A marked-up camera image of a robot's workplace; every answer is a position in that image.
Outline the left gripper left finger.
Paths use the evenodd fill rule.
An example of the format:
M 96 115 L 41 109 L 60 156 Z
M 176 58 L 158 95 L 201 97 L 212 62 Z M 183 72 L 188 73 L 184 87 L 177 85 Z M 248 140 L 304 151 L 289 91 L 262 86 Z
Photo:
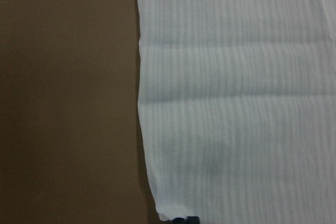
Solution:
M 184 218 L 175 218 L 172 220 L 172 224 L 186 224 L 186 219 Z

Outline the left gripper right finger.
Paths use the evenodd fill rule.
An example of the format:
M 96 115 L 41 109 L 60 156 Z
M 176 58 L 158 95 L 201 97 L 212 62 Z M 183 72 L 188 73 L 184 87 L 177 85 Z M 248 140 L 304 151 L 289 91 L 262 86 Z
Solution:
M 198 216 L 188 216 L 186 219 L 186 223 L 187 224 L 200 224 L 199 221 L 199 217 Z

